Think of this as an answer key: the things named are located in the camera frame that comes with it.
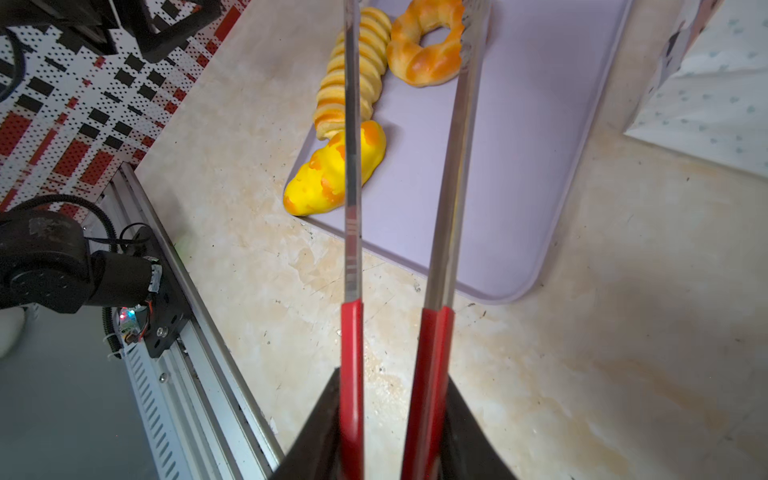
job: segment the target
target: patterned paper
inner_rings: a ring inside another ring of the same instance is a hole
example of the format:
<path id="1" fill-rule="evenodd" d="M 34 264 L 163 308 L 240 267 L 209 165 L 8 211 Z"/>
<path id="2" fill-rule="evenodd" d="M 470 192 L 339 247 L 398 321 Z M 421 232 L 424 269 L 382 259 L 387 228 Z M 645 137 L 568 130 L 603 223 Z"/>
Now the patterned paper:
<path id="1" fill-rule="evenodd" d="M 0 211 L 42 194 L 96 200 L 123 162 L 138 165 L 234 26 L 249 0 L 222 0 L 222 15 L 163 61 L 141 58 L 135 39 L 113 30 L 117 55 L 100 56 L 56 27 L 13 28 L 26 74 L 0 104 Z M 196 4 L 146 0 L 158 28 Z M 0 38 L 0 83 L 13 55 Z M 51 210 L 82 221 L 70 204 Z"/>
<path id="2" fill-rule="evenodd" d="M 768 177 L 768 2 L 725 0 L 695 31 L 627 135 Z"/>

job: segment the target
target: white paper bag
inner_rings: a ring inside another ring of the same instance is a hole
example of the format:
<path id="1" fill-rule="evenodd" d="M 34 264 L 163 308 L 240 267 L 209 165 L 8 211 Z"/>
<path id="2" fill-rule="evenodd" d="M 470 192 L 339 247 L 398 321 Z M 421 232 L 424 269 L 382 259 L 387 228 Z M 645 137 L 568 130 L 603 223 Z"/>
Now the white paper bag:
<path id="1" fill-rule="evenodd" d="M 625 133 L 768 177 L 768 0 L 688 1 L 680 18 Z"/>

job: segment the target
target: tongs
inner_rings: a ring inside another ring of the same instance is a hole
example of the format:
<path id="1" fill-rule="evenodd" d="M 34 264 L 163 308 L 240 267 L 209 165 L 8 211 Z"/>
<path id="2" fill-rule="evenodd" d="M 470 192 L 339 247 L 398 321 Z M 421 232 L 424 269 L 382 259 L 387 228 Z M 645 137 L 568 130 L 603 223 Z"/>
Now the tongs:
<path id="1" fill-rule="evenodd" d="M 463 0 L 463 4 L 462 66 L 458 73 L 425 288 L 402 480 L 436 478 L 439 467 L 439 442 L 445 418 L 454 323 L 453 295 L 490 11 L 488 0 Z M 342 474 L 348 480 L 361 480 L 364 476 L 359 22 L 358 0 L 344 0 L 346 202 L 339 447 Z"/>

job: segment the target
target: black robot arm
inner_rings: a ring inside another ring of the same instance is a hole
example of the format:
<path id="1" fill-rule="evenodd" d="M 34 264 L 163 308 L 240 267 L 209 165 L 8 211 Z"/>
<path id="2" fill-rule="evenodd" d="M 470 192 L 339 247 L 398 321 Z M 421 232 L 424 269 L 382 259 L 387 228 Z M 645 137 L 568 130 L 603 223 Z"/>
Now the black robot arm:
<path id="1" fill-rule="evenodd" d="M 34 302 L 75 313 L 83 305 L 144 302 L 152 263 L 115 252 L 90 253 L 78 222 L 47 210 L 14 209 L 0 214 L 0 278 L 0 308 Z"/>

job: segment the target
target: metal frame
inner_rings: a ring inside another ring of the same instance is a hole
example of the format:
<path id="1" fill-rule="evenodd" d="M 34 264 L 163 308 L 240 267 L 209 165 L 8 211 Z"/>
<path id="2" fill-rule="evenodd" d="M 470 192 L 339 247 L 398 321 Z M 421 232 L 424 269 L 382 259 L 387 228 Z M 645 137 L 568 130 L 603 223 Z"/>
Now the metal frame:
<path id="1" fill-rule="evenodd" d="M 130 165 L 122 165 L 98 203 L 118 230 L 133 222 L 144 222 L 152 228 L 194 315 L 181 330 L 179 340 L 160 358 L 150 359 L 143 343 L 125 352 L 145 425 L 155 422 L 141 408 L 141 390 L 144 382 L 150 382 L 139 379 L 142 385 L 138 385 L 131 369 L 132 358 L 142 357 L 142 371 L 146 370 L 162 394 L 156 396 L 155 402 L 165 406 L 165 410 L 158 411 L 167 411 L 165 418 L 170 425 L 165 428 L 170 429 L 169 436 L 178 438 L 177 443 L 167 447 L 178 450 L 173 454 L 179 471 L 177 480 L 269 478 L 282 461 L 283 451 Z M 87 236 L 104 235 L 92 215 L 86 218 L 83 228 Z M 93 245 L 92 250 L 102 247 Z M 153 442 L 152 435 L 148 429 L 154 452 L 157 440 Z M 162 466 L 165 456 L 167 453 L 159 457 L 160 461 L 155 459 L 163 480 L 167 471 L 167 465 Z"/>

